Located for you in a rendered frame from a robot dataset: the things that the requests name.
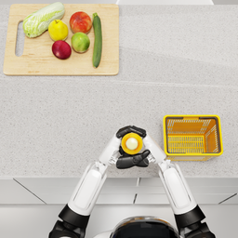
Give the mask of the yellow lemon tea bottle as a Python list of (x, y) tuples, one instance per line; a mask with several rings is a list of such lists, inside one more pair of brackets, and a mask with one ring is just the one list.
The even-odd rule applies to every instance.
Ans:
[(122, 137), (121, 147), (127, 154), (137, 154), (141, 151), (143, 141), (140, 135), (136, 133), (127, 133)]

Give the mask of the yellow slatted basket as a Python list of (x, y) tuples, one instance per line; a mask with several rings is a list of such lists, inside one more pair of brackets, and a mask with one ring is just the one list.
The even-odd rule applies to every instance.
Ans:
[(166, 115), (165, 154), (171, 161), (207, 161), (223, 154), (217, 115)]

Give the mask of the yellow lemon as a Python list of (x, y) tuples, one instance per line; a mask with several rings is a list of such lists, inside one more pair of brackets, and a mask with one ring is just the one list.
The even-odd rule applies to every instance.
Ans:
[(68, 37), (69, 30), (62, 20), (52, 20), (48, 25), (48, 33), (53, 41), (59, 41)]

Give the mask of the dark round robot body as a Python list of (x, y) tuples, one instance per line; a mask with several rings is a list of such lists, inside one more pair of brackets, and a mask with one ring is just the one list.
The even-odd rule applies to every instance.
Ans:
[(118, 223), (110, 238), (180, 238), (180, 235), (168, 222), (157, 217), (133, 217)]

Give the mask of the green cucumber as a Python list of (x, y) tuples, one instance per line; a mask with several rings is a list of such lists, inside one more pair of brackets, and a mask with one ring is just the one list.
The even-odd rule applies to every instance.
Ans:
[(94, 29), (94, 48), (93, 48), (92, 63), (95, 68), (98, 68), (102, 53), (102, 28), (101, 28), (101, 20), (97, 13), (93, 14), (93, 29)]

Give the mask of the green apple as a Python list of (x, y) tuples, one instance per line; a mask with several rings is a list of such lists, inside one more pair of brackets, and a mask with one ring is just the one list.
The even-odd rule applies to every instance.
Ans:
[(85, 33), (75, 33), (72, 38), (73, 50), (77, 53), (84, 53), (89, 49), (90, 39)]

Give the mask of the dark red plum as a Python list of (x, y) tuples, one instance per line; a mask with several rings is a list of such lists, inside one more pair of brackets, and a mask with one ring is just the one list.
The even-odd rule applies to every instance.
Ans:
[(60, 60), (66, 60), (72, 54), (70, 45), (62, 40), (56, 41), (52, 45), (52, 53)]

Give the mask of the wooden cutting board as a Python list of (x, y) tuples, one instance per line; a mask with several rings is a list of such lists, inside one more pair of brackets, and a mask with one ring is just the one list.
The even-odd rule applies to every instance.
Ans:
[(83, 10), (98, 14), (102, 26), (102, 55), (99, 67), (92, 64), (93, 50), (73, 52), (68, 59), (57, 59), (53, 41), (47, 33), (36, 38), (25, 37), (21, 56), (16, 55), (19, 23), (42, 4), (14, 4), (10, 7), (3, 73), (6, 75), (116, 75), (119, 72), (119, 6), (116, 4), (67, 4), (63, 21)]

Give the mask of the green napa cabbage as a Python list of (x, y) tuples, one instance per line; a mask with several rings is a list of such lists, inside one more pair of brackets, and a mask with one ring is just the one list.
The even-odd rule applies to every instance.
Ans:
[(65, 7), (61, 2), (42, 7), (23, 20), (23, 31), (29, 38), (38, 37), (48, 29), (52, 20), (61, 20), (64, 13)]

